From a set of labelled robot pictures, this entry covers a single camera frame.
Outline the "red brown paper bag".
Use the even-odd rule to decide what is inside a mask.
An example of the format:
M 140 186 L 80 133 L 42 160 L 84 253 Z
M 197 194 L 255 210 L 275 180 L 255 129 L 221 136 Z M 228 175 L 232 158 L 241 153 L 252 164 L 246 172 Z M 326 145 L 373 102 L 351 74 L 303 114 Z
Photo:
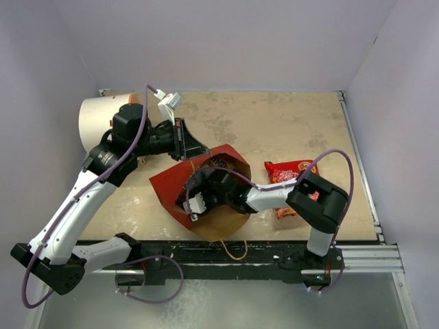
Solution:
M 211 149 L 210 154 L 179 164 L 153 176 L 150 183 L 161 206 L 187 230 L 210 243 L 220 242 L 238 232 L 250 215 L 232 209 L 213 188 L 213 180 L 231 170 L 238 183 L 251 178 L 250 165 L 229 144 Z M 185 210 L 186 197 L 201 196 L 206 210 L 192 219 Z

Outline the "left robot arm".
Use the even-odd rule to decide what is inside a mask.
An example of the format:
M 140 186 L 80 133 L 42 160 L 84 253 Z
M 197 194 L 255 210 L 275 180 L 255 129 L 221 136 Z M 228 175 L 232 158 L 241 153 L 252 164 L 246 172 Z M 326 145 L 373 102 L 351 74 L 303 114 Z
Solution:
M 120 107 L 112 127 L 90 150 L 71 192 L 49 223 L 29 243 L 17 243 L 11 256 L 52 291 L 65 295 L 90 272 L 114 264 L 139 265 L 141 243 L 126 233 L 107 241 L 79 246 L 77 241 L 102 204 L 138 167 L 143 156 L 168 154 L 175 161 L 209 153 L 192 136 L 183 118 L 152 126 L 147 109 L 138 103 Z

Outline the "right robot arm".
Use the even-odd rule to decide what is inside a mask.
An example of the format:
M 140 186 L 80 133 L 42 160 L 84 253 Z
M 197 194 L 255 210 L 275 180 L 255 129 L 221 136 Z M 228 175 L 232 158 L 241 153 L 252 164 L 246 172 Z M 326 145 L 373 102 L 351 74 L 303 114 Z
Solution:
M 311 226 L 306 263 L 321 268 L 329 261 L 329 249 L 350 203 L 350 193 L 312 171 L 301 171 L 285 182 L 261 185 L 231 169 L 207 167 L 189 178 L 182 207 L 192 221 L 223 205 L 244 215 L 292 208 Z

